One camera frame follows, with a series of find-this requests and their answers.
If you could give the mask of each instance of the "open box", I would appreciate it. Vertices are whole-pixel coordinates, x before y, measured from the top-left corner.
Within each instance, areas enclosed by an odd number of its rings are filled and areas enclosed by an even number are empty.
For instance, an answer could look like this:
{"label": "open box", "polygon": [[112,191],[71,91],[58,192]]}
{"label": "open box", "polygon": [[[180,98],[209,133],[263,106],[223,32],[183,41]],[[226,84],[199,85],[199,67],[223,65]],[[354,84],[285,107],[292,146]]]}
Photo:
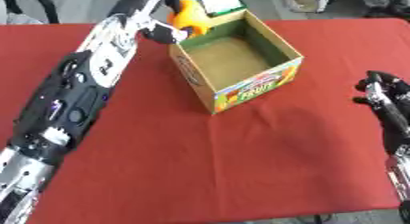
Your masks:
{"label": "open box", "polygon": [[291,81],[303,56],[246,9],[212,19],[213,29],[170,47],[190,86],[211,113]]}

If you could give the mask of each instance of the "orange object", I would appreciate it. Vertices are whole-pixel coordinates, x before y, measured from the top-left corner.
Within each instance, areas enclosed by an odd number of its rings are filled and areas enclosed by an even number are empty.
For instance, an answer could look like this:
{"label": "orange object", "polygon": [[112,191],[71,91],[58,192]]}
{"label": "orange object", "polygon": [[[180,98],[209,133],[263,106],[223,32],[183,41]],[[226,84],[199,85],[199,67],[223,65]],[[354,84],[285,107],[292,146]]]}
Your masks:
{"label": "orange object", "polygon": [[168,17],[168,23],[181,29],[183,27],[193,27],[194,32],[191,37],[205,35],[210,29],[210,18],[205,10],[195,0],[180,0],[181,11],[175,15],[171,13]]}

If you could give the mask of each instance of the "robotic arm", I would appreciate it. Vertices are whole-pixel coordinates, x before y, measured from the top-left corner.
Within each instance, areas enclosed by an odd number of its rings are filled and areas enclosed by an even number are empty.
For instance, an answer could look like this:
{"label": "robotic arm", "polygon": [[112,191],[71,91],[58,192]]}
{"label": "robotic arm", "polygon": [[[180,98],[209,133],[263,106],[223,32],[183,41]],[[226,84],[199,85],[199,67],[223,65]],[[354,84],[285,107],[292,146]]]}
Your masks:
{"label": "robotic arm", "polygon": [[[26,222],[38,195],[110,100],[136,53],[138,32],[164,44],[192,33],[192,27],[178,30],[150,16],[162,2],[120,0],[33,93],[0,153],[0,223]],[[165,0],[176,13],[178,2]]]}
{"label": "robotic arm", "polygon": [[383,142],[389,159],[387,174],[401,200],[399,208],[404,223],[410,223],[410,86],[399,78],[368,71],[367,78],[357,85],[365,97],[355,97],[369,105],[383,128]]}

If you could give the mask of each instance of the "box label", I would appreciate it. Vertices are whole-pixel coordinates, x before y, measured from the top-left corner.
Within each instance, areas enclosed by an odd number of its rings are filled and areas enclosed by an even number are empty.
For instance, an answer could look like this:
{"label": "box label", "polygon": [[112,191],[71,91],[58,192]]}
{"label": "box label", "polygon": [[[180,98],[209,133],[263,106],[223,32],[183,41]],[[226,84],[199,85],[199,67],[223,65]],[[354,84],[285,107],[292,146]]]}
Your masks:
{"label": "box label", "polygon": [[291,81],[297,73],[298,64],[276,72],[266,72],[244,80],[242,85],[234,85],[215,94],[215,112],[224,111],[234,105],[249,101],[267,91]]}
{"label": "box label", "polygon": [[184,75],[187,81],[195,86],[202,86],[203,83],[200,78],[200,74],[198,71],[193,67],[191,62],[182,56],[177,56],[177,64],[180,67],[182,74]]}

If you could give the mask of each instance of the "red tablecloth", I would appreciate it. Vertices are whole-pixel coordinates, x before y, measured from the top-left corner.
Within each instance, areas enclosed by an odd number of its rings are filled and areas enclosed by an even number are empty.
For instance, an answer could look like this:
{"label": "red tablecloth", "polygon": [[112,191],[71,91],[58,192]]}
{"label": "red tablecloth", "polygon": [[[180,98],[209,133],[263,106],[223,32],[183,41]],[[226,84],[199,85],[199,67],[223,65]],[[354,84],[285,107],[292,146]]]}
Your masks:
{"label": "red tablecloth", "polygon": [[[142,41],[31,224],[186,223],[393,208],[379,123],[351,102],[367,69],[410,78],[402,21],[269,22],[306,56],[296,80],[210,116],[167,47]],[[0,139],[91,26],[0,27]]]}

